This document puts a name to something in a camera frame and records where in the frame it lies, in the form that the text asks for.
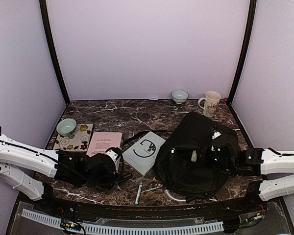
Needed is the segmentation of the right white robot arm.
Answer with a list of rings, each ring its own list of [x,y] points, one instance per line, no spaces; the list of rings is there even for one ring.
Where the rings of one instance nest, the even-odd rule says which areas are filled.
[[[260,201],[294,194],[294,151],[271,147],[241,150],[237,136],[230,130],[212,127],[211,133],[182,128],[168,140],[167,187],[191,201],[213,197],[230,177],[268,176],[249,183],[240,202],[251,212]]]

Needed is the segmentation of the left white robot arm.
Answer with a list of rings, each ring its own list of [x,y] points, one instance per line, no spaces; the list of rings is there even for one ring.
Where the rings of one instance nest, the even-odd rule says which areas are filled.
[[[124,159],[117,147],[92,157],[79,152],[35,148],[7,137],[0,126],[0,178],[30,200],[40,200],[48,213],[56,213],[59,202],[53,198],[53,188],[28,176],[23,168],[76,188],[87,184],[112,188],[123,175]]]

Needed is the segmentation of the yellow highlighter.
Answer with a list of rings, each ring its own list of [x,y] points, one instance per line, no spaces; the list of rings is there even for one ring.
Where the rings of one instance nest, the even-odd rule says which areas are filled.
[[[197,161],[197,152],[196,150],[192,151],[191,161],[196,162]]]

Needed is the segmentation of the black student bag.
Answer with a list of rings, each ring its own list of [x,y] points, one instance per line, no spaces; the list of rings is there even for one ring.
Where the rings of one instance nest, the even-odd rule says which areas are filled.
[[[144,131],[132,137],[136,142],[124,153],[124,160],[142,175],[152,168],[163,186],[188,201],[212,198],[227,182],[230,172],[220,147],[212,142],[219,137],[238,144],[237,133],[199,113],[189,112],[167,140],[157,131]]]

